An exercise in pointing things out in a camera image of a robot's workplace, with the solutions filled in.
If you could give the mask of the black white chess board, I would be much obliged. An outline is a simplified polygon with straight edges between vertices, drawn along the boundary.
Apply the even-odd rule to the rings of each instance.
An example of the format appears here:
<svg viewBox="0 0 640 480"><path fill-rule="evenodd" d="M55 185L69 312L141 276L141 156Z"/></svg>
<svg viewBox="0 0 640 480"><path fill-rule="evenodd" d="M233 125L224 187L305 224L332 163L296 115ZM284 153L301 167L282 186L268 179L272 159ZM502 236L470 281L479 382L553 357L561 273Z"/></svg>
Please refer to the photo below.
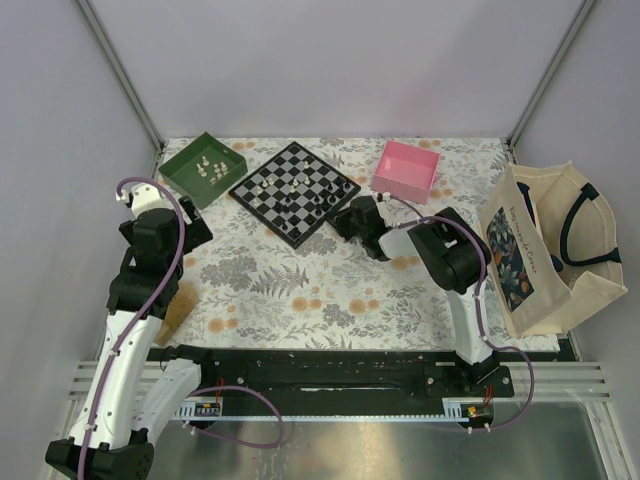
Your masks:
<svg viewBox="0 0 640 480"><path fill-rule="evenodd" d="M231 188L230 195L297 249L360 191L355 181L292 142Z"/></svg>

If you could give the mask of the green plastic tray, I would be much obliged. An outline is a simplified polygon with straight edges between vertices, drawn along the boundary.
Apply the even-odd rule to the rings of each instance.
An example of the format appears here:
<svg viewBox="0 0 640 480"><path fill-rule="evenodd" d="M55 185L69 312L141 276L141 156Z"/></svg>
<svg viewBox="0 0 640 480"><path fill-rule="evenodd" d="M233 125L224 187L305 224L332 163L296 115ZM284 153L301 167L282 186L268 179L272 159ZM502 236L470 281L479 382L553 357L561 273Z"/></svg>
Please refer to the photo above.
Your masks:
<svg viewBox="0 0 640 480"><path fill-rule="evenodd" d="M159 167L165 182L198 209L239 182L248 168L242 155L204 132Z"/></svg>

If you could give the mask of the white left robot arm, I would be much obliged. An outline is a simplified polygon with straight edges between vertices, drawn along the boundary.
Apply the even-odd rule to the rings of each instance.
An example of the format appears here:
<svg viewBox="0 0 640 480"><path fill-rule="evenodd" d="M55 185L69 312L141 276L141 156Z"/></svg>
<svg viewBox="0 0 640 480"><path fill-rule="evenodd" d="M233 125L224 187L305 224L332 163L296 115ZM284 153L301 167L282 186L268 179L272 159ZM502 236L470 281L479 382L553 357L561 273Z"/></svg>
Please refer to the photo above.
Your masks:
<svg viewBox="0 0 640 480"><path fill-rule="evenodd" d="M148 353L179 290L183 257L212 233L192 200L179 205L189 221L153 187L131 195L134 219L119 230L129 247L109 287L106 333L83 408L66 438L49 444L46 463L69 479L145 479L160 434L189 393L216 386L215 368L174 359L145 394L139 393Z"/></svg>

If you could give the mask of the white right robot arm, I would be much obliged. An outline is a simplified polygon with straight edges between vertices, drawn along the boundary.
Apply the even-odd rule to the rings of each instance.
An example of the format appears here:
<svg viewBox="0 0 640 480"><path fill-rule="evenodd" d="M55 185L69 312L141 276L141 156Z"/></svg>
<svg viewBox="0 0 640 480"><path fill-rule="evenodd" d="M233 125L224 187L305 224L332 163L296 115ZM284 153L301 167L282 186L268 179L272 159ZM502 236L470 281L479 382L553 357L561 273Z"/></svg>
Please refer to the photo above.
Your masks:
<svg viewBox="0 0 640 480"><path fill-rule="evenodd" d="M451 207L433 216L397 223L391 219L389 194L362 196L328 217L347 241L356 240L373 259L387 261L416 255L431 279L445 291L455 331L455 353L466 362L455 371L455 383L475 396L491 382L482 363L493 352L487 344L483 316L485 281L491 254L483 240Z"/></svg>

